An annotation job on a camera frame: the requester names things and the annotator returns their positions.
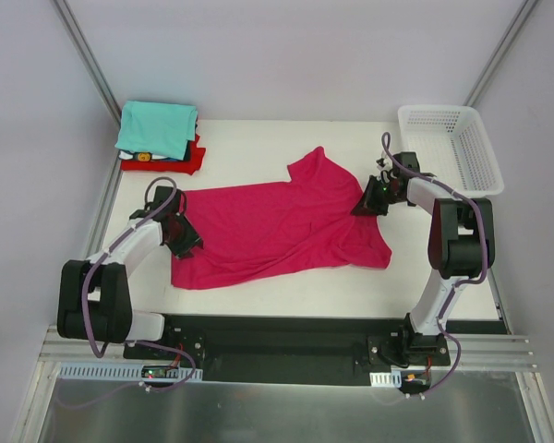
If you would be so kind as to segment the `crimson pink t shirt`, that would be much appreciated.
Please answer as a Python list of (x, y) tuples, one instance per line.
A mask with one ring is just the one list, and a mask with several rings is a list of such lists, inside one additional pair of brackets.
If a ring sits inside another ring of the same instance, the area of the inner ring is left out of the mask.
[(352, 213), (360, 184), (324, 148), (287, 171), (286, 181), (187, 191), (186, 216), (203, 245), (172, 260), (171, 284), (209, 290), (307, 269), (390, 265), (376, 218)]

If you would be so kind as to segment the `white plastic basket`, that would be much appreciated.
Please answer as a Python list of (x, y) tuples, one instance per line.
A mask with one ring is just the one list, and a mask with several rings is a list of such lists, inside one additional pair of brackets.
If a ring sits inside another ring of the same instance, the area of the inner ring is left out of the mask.
[(404, 151), (421, 170), (470, 198), (504, 190), (500, 167), (479, 112), (457, 105), (404, 105), (398, 109)]

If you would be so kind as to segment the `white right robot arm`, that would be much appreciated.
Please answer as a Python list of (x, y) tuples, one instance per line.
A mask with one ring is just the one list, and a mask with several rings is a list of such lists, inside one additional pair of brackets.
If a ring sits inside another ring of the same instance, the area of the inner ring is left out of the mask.
[(428, 282), (396, 334), (378, 345), (377, 357), (406, 368), (434, 359), (447, 346), (446, 323), (459, 294), (485, 278), (494, 260), (492, 205), (467, 198), (432, 174), (422, 174), (412, 151), (391, 156), (391, 167), (369, 177), (354, 216), (385, 216), (406, 202), (431, 216)]

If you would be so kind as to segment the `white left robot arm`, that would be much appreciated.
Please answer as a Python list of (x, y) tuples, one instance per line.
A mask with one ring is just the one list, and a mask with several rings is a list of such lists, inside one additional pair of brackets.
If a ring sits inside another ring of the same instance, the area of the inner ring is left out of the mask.
[(155, 249), (184, 259), (203, 241), (186, 216), (187, 196), (175, 186), (157, 186), (153, 200), (134, 211), (125, 230), (103, 250), (71, 259), (61, 272), (56, 328), (66, 339), (120, 344), (144, 341), (155, 358), (170, 357), (176, 336), (164, 316), (133, 308), (128, 279)]

